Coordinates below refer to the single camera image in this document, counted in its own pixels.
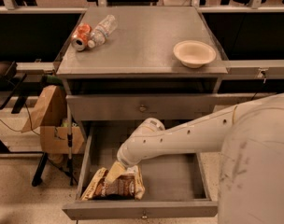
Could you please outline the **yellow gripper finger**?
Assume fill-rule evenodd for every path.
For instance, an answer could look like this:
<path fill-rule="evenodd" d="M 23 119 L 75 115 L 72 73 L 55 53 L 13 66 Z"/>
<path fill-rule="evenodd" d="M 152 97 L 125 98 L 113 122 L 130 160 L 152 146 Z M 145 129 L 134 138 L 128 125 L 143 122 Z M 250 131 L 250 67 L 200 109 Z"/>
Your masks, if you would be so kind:
<path fill-rule="evenodd" d="M 106 175 L 105 182 L 108 184 L 112 184 L 125 172 L 126 168 L 119 161 L 115 161 Z"/>

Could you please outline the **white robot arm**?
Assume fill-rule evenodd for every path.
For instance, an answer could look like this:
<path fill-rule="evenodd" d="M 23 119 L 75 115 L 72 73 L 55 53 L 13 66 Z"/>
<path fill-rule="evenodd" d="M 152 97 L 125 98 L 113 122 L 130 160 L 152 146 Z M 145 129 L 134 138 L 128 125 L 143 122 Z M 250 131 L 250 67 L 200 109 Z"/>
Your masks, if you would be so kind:
<path fill-rule="evenodd" d="M 284 93 L 160 131 L 134 132 L 106 182 L 162 155 L 219 152 L 219 224 L 284 224 Z"/>

